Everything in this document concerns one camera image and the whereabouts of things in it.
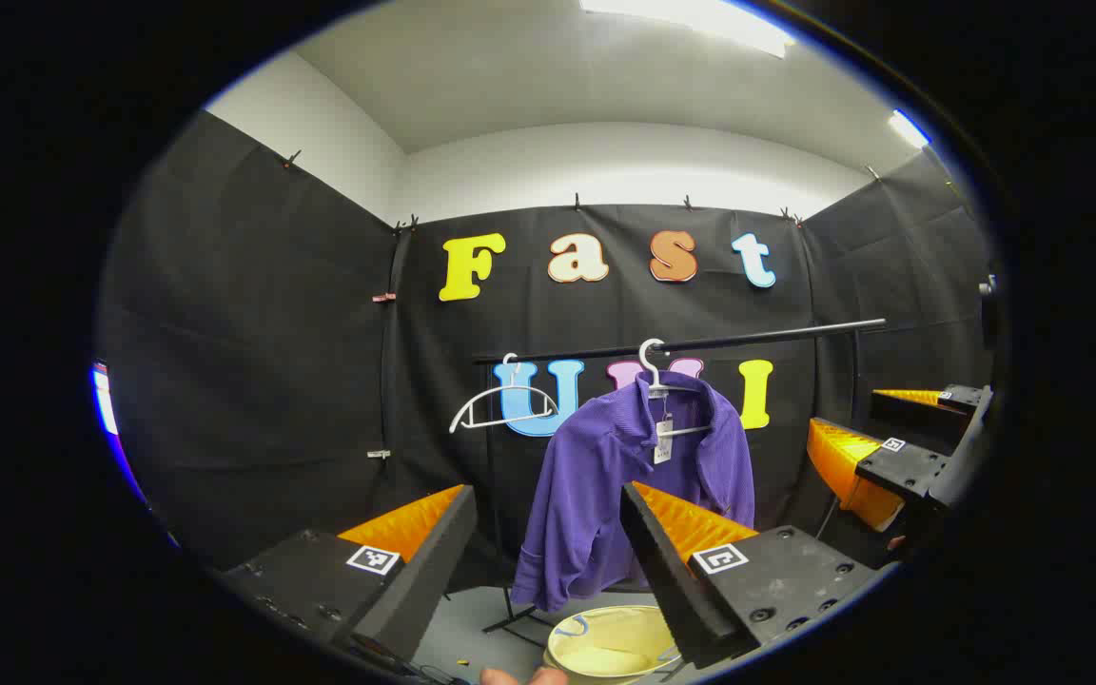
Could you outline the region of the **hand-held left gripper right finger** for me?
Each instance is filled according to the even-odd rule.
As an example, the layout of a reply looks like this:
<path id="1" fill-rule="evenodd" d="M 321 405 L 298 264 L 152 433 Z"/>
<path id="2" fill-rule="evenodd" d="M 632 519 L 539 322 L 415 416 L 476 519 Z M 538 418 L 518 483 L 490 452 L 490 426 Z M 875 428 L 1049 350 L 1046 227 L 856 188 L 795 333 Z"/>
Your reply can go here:
<path id="1" fill-rule="evenodd" d="M 796 526 L 756 533 L 640 482 L 623 486 L 620 521 L 675 646 L 699 669 L 813 632 L 879 582 Z"/>

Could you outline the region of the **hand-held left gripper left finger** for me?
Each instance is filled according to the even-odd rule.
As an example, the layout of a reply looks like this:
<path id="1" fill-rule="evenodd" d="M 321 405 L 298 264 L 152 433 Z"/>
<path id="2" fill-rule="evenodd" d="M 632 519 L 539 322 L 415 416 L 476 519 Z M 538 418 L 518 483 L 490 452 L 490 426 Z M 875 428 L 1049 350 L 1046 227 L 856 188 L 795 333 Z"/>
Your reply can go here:
<path id="1" fill-rule="evenodd" d="M 473 486 L 453 486 L 346 532 L 302 529 L 221 576 L 316 646 L 374 664 L 408 664 L 476 521 Z"/>

